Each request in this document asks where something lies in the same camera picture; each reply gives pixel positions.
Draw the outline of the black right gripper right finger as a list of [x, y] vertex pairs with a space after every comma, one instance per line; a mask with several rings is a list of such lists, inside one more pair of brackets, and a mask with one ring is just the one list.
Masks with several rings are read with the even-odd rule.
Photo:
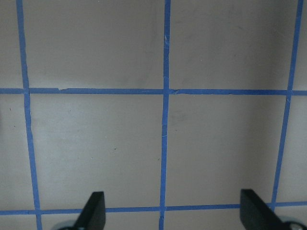
[[284, 223], [252, 189], [241, 189], [239, 217], [246, 230], [284, 230]]

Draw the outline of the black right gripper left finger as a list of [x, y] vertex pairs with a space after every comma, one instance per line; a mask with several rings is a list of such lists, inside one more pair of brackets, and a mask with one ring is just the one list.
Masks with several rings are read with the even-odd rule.
[[73, 230], [103, 230], [106, 224], [104, 192], [93, 192], [81, 214], [72, 226]]

